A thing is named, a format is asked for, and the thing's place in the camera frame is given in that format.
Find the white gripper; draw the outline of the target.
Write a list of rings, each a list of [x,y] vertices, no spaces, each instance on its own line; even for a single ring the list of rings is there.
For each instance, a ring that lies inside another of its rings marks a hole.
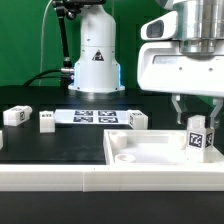
[[[188,115],[181,94],[213,96],[205,127],[217,129],[224,106],[224,41],[218,41],[209,55],[181,54],[178,41],[145,43],[139,52],[137,81],[143,90],[177,93],[171,101],[178,124],[185,124]]]

